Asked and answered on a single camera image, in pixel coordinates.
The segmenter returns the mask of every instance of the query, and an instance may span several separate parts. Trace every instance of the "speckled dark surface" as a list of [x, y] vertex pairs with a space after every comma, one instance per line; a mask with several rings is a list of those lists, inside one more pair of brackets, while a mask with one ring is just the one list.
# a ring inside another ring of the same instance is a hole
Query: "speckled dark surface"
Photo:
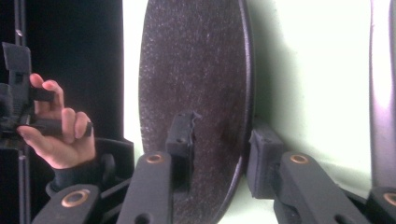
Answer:
[[252, 58], [244, 1], [149, 0], [139, 107], [145, 151], [164, 150], [173, 116], [193, 110], [191, 195], [174, 223], [213, 223], [224, 214], [248, 152]]

